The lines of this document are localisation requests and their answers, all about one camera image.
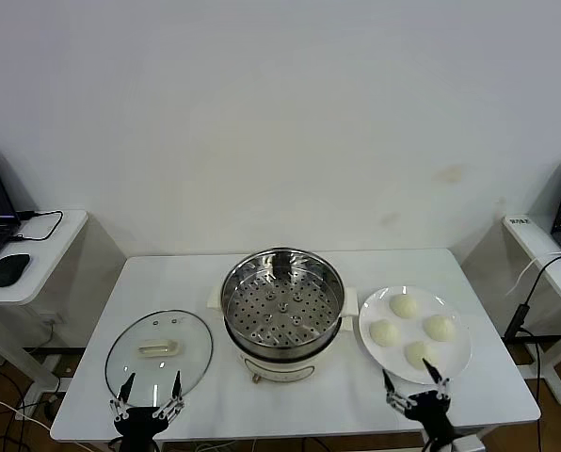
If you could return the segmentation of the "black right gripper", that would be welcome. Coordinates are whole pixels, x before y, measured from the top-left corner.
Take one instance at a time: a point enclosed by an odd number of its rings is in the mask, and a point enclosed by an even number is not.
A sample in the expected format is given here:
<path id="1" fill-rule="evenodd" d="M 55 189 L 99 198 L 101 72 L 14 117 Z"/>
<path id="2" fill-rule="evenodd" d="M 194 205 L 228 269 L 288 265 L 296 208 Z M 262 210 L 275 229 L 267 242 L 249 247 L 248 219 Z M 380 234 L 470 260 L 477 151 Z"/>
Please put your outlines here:
<path id="1" fill-rule="evenodd" d="M 428 451 L 442 451 L 455 439 L 455 428 L 447 417 L 451 397 L 449 395 L 450 379 L 441 375 L 439 369 L 422 358 L 425 368 L 436 384 L 436 390 L 430 390 L 409 397 L 396 391 L 389 373 L 383 369 L 386 390 L 386 402 L 408 419 L 422 424 L 428 436 Z"/>

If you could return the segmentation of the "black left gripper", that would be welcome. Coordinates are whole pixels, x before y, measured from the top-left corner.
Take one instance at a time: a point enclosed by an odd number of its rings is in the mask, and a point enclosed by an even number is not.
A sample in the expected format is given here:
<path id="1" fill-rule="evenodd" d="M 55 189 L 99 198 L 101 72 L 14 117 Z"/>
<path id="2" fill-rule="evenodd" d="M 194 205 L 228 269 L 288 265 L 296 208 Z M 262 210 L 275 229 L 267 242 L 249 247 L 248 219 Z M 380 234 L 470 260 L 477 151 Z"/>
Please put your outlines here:
<path id="1" fill-rule="evenodd" d="M 180 370 L 176 372 L 170 399 L 158 409 L 135 407 L 128 410 L 127 402 L 135 377 L 136 374 L 131 373 L 120 387 L 118 395 L 109 400 L 109 407 L 114 416 L 113 425 L 119 433 L 113 444 L 119 445 L 120 452 L 159 451 L 160 446 L 154 436 L 165 431 L 169 420 L 174 420 L 184 408 L 182 373 Z"/>

